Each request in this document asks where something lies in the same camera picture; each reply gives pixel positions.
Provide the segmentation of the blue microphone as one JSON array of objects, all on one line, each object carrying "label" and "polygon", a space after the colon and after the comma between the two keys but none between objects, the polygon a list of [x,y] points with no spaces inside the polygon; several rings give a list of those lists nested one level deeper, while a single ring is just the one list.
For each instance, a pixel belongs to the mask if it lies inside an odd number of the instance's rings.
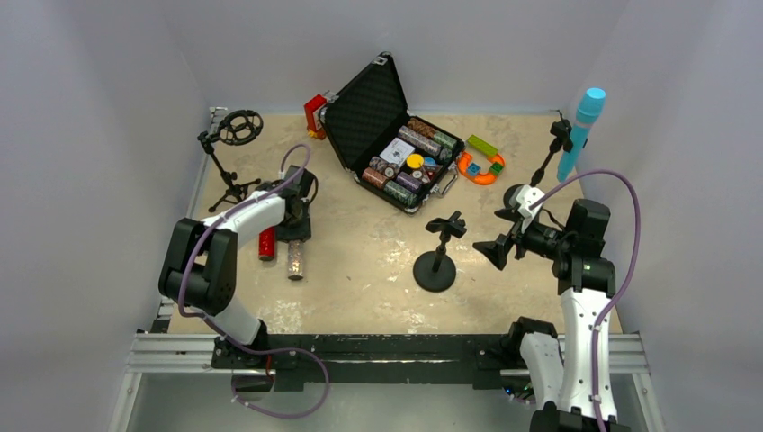
[{"label": "blue microphone", "polygon": [[605,104],[606,91],[602,88],[591,87],[581,97],[569,133],[571,147],[563,151],[557,167],[556,178],[560,183],[566,181],[575,168],[589,132],[604,111]]}]

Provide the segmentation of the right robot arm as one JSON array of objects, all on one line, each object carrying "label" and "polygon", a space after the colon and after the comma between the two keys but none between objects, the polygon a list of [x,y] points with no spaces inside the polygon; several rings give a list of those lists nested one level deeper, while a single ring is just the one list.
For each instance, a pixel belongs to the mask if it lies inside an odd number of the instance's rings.
[{"label": "right robot arm", "polygon": [[475,249],[498,269],[506,266],[511,249],[517,258],[532,252],[551,259],[563,310],[563,340],[550,323],[527,317],[509,330],[534,387],[531,430],[628,430],[618,418],[610,383],[606,306],[615,295],[615,267],[601,256],[609,209],[578,199],[563,229],[539,222],[527,200],[514,199],[496,214],[512,221],[512,229],[494,241],[475,243]]}]

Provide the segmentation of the silver glitter microphone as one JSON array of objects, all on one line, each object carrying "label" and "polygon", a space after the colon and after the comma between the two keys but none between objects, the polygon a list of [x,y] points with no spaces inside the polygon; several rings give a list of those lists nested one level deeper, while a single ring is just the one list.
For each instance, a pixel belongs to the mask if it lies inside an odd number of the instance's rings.
[{"label": "silver glitter microphone", "polygon": [[287,252],[287,278],[292,281],[302,280],[304,277],[304,242],[292,240],[288,243]]}]

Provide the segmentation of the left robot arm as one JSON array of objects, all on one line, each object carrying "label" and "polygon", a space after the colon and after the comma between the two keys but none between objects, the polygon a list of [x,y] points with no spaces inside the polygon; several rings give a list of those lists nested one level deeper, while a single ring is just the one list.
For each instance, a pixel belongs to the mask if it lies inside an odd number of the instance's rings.
[{"label": "left robot arm", "polygon": [[300,248],[311,237],[310,205],[317,177],[290,166],[243,202],[203,220],[183,218],[173,229],[158,290],[185,316],[200,317],[232,343],[269,349],[265,323],[236,295],[238,251],[272,230],[274,241]]}]

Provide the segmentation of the black round-base mic stand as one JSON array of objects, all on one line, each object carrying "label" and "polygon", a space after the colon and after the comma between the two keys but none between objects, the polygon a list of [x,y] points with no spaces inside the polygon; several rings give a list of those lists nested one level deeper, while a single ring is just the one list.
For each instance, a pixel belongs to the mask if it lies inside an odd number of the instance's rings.
[{"label": "black round-base mic stand", "polygon": [[433,250],[421,254],[414,263],[413,276],[417,285],[430,293],[441,293],[454,283],[457,268],[447,255],[446,245],[453,238],[460,239],[467,232],[466,222],[460,211],[449,218],[435,218],[426,224],[430,233],[438,233],[440,244]]}]

